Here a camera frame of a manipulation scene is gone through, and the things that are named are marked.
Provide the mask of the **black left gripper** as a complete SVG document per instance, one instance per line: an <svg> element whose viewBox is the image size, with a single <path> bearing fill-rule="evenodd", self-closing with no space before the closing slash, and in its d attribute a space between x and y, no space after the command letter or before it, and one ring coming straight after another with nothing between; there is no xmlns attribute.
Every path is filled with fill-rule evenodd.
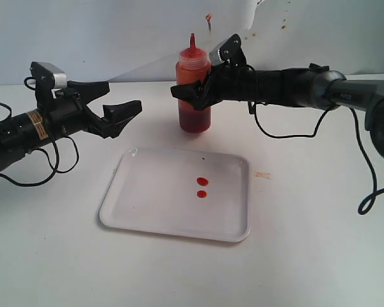
<svg viewBox="0 0 384 307"><path fill-rule="evenodd" d="M35 82L34 92L37 107L30 112L30 120L41 141L57 140L79 131L104 139L117 138L125 126L142 112L141 101L132 100L103 105L102 118L93 113L88 104L110 92L107 81L68 81L66 88L58 90L46 89Z"/></svg>

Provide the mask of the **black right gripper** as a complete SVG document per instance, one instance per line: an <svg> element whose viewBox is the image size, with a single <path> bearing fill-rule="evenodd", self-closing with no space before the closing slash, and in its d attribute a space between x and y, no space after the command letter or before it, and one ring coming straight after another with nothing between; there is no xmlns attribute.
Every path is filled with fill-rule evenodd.
<svg viewBox="0 0 384 307"><path fill-rule="evenodd" d="M213 68L202 81L178 84L170 88L173 98L191 100L195 111L204 111L224 100L256 103L259 100L259 78L250 65Z"/></svg>

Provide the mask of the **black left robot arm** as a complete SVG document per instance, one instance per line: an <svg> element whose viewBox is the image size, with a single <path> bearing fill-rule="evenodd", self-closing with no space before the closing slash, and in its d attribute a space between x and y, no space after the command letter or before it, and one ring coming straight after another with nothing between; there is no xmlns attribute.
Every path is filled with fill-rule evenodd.
<svg viewBox="0 0 384 307"><path fill-rule="evenodd" d="M103 116L97 116L88 105L109 93L107 81L69 81L64 71L46 62L34 61L29 70L25 81L35 82L36 108L0 121L0 176L26 154L76 132L116 138L142 111L141 101L132 100L103 106Z"/></svg>

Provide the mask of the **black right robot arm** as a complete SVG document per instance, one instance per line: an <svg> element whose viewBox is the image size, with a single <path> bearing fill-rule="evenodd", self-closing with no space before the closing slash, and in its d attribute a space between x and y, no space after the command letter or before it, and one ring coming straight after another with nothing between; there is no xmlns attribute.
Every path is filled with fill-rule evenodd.
<svg viewBox="0 0 384 307"><path fill-rule="evenodd" d="M173 86L171 93L197 111L224 100L320 110L350 107L365 112L364 127L384 158L384 79L351 80L316 64L285 70L224 64L212 69L203 81Z"/></svg>

